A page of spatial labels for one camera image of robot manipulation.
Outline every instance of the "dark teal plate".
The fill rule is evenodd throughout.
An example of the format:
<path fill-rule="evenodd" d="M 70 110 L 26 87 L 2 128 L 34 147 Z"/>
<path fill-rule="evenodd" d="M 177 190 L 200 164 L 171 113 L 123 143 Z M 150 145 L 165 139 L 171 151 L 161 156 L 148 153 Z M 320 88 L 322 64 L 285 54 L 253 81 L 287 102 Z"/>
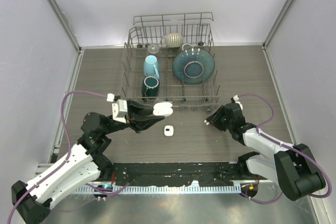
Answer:
<path fill-rule="evenodd" d="M 212 55 L 199 48 L 181 52 L 173 62 L 173 73 L 186 84 L 199 84 L 207 80 L 215 71 Z"/>

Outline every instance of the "cup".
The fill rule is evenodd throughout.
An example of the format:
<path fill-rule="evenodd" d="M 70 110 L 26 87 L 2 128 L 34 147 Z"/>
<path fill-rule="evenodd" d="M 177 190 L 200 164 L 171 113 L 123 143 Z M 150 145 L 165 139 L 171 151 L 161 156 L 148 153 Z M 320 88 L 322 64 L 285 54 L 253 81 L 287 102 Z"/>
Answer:
<path fill-rule="evenodd" d="M 142 82 L 142 97 L 157 97 L 159 93 L 160 82 L 154 76 L 146 77 Z"/>
<path fill-rule="evenodd" d="M 154 76 L 160 78 L 159 76 L 159 63 L 158 59 L 154 55 L 148 55 L 143 64 L 143 72 L 145 76 Z"/>
<path fill-rule="evenodd" d="M 183 43 L 183 37 L 179 33 L 171 33 L 164 36 L 161 41 L 165 39 L 167 47 L 181 47 Z"/>

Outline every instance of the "small white device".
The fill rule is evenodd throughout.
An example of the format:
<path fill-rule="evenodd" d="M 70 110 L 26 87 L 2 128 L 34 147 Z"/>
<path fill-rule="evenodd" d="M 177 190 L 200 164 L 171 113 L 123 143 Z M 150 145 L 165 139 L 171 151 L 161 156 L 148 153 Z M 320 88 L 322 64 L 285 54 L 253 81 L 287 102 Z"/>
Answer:
<path fill-rule="evenodd" d="M 166 125 L 163 131 L 165 136 L 172 136 L 174 134 L 174 127 L 171 125 Z"/>

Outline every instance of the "dish rack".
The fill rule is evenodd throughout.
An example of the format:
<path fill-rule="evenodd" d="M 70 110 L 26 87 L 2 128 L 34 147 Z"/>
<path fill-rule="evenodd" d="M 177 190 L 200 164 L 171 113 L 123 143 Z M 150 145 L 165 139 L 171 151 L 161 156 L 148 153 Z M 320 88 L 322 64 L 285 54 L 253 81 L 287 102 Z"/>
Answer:
<path fill-rule="evenodd" d="M 157 99 L 171 101 L 174 107 L 203 107 L 208 113 L 218 105 L 222 96 L 217 65 L 212 76 L 200 84 L 185 84 L 178 80 L 172 70 L 175 57 L 181 48 L 167 48 L 161 44 L 162 38 L 170 33 L 180 33 L 183 43 L 207 50 L 214 57 L 214 41 L 209 22 L 212 13 L 163 14 L 135 16 L 134 27 L 130 29 L 128 41 L 123 51 L 123 76 L 120 94 L 141 104 L 153 105 L 156 99 L 143 101 L 141 87 L 143 63 L 148 53 L 148 45 L 160 45 L 158 55 L 160 89 Z"/>

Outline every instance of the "blue mug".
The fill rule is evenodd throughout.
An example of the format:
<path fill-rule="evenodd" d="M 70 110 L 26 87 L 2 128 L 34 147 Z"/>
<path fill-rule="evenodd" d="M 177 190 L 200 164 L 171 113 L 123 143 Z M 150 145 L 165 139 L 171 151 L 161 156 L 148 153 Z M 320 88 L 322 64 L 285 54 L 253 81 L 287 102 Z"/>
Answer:
<path fill-rule="evenodd" d="M 143 72 L 145 76 L 154 76 L 160 78 L 159 76 L 159 63 L 158 59 L 154 55 L 148 55 L 143 64 Z"/>

